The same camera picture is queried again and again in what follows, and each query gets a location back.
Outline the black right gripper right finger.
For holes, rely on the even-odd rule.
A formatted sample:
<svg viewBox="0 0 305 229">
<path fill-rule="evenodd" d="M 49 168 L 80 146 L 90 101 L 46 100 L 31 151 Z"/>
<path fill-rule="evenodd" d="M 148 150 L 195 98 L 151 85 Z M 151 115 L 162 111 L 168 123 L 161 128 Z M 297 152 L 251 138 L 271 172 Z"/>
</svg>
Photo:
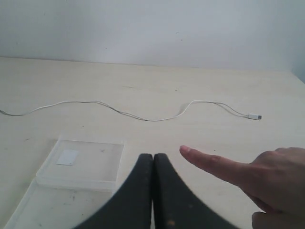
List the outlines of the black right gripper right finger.
<svg viewBox="0 0 305 229">
<path fill-rule="evenodd" d="M 157 229 L 235 229 L 183 182 L 168 156 L 154 155 L 153 212 Z"/>
</svg>

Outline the person's pointing hand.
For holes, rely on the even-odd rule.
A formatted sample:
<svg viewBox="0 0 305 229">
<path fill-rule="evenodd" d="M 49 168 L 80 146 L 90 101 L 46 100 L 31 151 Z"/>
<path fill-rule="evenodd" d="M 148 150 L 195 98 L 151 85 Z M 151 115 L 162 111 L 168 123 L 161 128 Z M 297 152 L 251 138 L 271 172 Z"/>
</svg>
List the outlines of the person's pointing hand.
<svg viewBox="0 0 305 229">
<path fill-rule="evenodd" d="M 209 174 L 239 187 L 260 209 L 252 215 L 254 229 L 305 227 L 305 150 L 278 148 L 241 163 L 187 146 L 181 155 Z"/>
</svg>

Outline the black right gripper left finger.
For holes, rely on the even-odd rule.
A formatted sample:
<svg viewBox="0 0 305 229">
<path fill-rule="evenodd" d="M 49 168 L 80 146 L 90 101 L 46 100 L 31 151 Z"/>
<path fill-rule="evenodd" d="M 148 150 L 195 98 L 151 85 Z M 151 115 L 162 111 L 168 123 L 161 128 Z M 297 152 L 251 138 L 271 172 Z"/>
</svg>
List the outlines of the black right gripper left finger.
<svg viewBox="0 0 305 229">
<path fill-rule="evenodd" d="M 140 154 L 125 182 L 77 229 L 149 229 L 152 211 L 153 157 Z"/>
</svg>

